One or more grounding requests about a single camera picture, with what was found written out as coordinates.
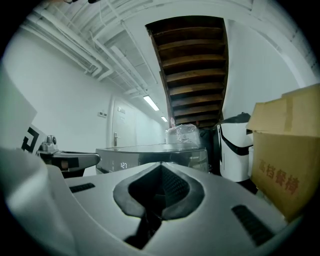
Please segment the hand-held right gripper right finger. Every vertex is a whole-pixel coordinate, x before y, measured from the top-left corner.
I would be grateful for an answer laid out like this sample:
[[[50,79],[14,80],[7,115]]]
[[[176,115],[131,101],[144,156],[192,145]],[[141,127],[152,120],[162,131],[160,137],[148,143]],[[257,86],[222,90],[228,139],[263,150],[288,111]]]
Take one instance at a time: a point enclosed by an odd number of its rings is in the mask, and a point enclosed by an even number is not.
[[[221,176],[173,163],[166,163],[165,167],[198,181],[203,187],[204,198],[187,217],[162,222],[144,247],[148,255],[271,256],[301,223],[301,218],[288,223],[274,206]],[[249,210],[272,237],[256,245],[246,225],[233,211],[237,206]]]

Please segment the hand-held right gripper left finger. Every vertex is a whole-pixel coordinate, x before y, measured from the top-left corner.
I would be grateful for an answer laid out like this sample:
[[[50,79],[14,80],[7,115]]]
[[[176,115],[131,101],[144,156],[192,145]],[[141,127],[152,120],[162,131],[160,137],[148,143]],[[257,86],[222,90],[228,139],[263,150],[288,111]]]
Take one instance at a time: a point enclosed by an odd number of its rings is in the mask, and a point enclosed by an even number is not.
[[[109,174],[66,179],[75,203],[79,256],[161,256],[155,233],[161,218],[151,209],[161,183],[162,164],[147,163]]]

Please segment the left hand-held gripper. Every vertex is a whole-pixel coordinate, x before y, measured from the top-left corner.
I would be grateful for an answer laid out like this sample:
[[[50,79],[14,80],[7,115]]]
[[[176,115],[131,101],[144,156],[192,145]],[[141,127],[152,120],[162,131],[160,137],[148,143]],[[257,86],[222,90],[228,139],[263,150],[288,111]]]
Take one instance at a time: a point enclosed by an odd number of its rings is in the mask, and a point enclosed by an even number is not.
[[[22,150],[40,155],[47,165],[60,169],[65,179],[82,177],[96,166],[97,153],[61,151],[54,135],[33,125],[37,111],[16,87],[6,69],[0,67],[0,152]]]

